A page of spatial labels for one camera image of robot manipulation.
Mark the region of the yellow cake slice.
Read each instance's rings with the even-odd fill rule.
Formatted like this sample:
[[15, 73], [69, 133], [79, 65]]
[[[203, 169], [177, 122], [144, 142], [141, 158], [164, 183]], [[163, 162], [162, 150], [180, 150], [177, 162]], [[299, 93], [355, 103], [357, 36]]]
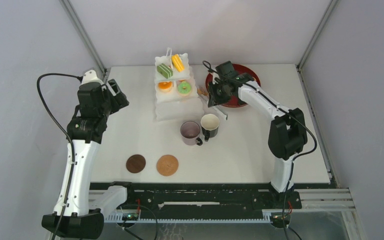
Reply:
[[179, 54], [174, 54], [171, 56], [171, 63], [179, 73], [185, 70], [185, 66]]

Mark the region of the red round tray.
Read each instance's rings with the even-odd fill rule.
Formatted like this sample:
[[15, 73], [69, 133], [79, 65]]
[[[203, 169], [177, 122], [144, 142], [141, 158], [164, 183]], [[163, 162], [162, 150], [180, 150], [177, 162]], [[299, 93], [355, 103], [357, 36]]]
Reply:
[[[232, 63], [232, 64], [233, 64], [234, 69], [239, 73], [239, 76], [236, 77], [239, 80], [239, 84], [253, 81], [259, 87], [261, 86], [260, 79], [254, 71], [252, 71], [251, 69], [249, 69], [248, 67], [246, 67], [244, 65], [235, 64], [235, 63]], [[214, 79], [213, 75], [211, 73], [208, 73], [206, 80], [205, 80], [205, 87], [206, 87], [207, 92], [208, 92], [208, 84], [213, 79]], [[236, 105], [236, 100], [232, 99], [228, 104], [223, 104], [221, 106], [227, 107], [227, 108], [240, 108], [240, 107], [243, 107], [245, 105], [241, 105], [241, 106]]]

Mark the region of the black mug white inside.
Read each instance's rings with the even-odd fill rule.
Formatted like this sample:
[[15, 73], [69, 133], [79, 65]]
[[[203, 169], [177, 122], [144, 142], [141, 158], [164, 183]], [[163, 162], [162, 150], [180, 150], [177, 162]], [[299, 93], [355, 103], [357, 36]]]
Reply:
[[218, 134], [220, 119], [212, 113], [205, 114], [200, 120], [200, 125], [204, 141], [208, 142]]

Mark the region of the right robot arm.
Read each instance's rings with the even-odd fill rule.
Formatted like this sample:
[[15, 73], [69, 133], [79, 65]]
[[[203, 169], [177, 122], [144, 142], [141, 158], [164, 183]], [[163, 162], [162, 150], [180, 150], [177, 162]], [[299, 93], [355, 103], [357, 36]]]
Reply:
[[236, 97], [269, 120], [268, 147], [275, 159], [270, 181], [274, 191], [269, 194], [269, 203], [275, 208], [282, 208], [289, 201], [287, 191], [294, 185], [294, 161], [304, 155], [308, 135], [312, 135], [305, 124], [303, 111], [285, 107], [274, 100], [251, 74], [238, 73], [230, 61], [215, 68], [206, 60], [202, 64], [213, 77], [207, 87], [209, 107], [224, 105]]

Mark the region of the green striped cake slice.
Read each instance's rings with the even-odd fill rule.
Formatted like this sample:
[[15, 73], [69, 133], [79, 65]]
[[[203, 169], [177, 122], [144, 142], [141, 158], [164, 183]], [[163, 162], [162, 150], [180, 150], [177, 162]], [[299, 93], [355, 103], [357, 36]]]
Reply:
[[161, 63], [161, 64], [157, 65], [156, 66], [156, 70], [165, 79], [171, 78], [173, 76], [173, 74], [174, 74], [173, 70], [169, 66], [164, 64], [164, 63]]

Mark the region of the green donut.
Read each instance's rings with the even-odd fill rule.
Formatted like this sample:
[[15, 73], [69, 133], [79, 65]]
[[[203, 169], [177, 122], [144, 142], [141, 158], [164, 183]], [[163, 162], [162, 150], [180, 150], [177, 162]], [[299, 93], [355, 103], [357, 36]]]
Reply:
[[187, 81], [181, 81], [177, 86], [177, 92], [181, 96], [188, 96], [192, 91], [191, 84]]

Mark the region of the white tiered dessert stand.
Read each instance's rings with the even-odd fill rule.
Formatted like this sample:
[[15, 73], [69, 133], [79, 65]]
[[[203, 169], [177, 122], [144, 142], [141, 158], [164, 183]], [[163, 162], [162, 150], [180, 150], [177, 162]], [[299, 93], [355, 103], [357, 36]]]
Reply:
[[[185, 67], [184, 71], [178, 72], [172, 65], [171, 56], [178, 54]], [[204, 114], [203, 103], [199, 99], [196, 80], [193, 68], [189, 64], [187, 53], [173, 53], [170, 47], [167, 48], [165, 55], [155, 57], [154, 83], [155, 83], [155, 120], [158, 122], [197, 118]], [[173, 71], [173, 76], [166, 79], [157, 72], [157, 65], [166, 64]], [[178, 94], [177, 86], [181, 81], [187, 81], [191, 85], [191, 92], [187, 96]], [[159, 91], [157, 85], [160, 82], [173, 82], [170, 92]]]

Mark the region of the metal tongs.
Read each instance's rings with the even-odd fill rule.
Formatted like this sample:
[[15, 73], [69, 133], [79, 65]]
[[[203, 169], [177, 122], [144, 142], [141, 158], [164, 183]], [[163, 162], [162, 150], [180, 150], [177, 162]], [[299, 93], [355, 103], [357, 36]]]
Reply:
[[[199, 86], [198, 88], [197, 88], [197, 94], [198, 94], [198, 96], [205, 102], [205, 105], [207, 106], [208, 105], [208, 103], [209, 103], [209, 94], [208, 94], [208, 98], [206, 98], [206, 97], [204, 97], [204, 96], [201, 96], [200, 94], [199, 94], [199, 90], [203, 90], [203, 91], [206, 91], [207, 92], [207, 90], [203, 87], [203, 86]], [[228, 120], [228, 114], [227, 113], [225, 113], [224, 111], [222, 111], [222, 109], [219, 107], [219, 106], [212, 106], [212, 107], [209, 107], [209, 109], [213, 109], [222, 119], [224, 119], [224, 120]]]

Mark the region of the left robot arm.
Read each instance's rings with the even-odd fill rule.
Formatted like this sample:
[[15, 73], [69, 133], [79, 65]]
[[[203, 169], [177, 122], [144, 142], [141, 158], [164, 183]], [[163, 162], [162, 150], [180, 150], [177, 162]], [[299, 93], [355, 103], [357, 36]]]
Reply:
[[112, 211], [119, 205], [129, 209], [137, 200], [134, 192], [115, 185], [89, 201], [93, 165], [108, 118], [128, 106], [129, 101], [114, 79], [107, 85], [83, 81], [77, 97], [75, 114], [63, 131], [68, 140], [63, 184], [53, 212], [42, 217], [41, 225], [61, 238], [96, 240]]

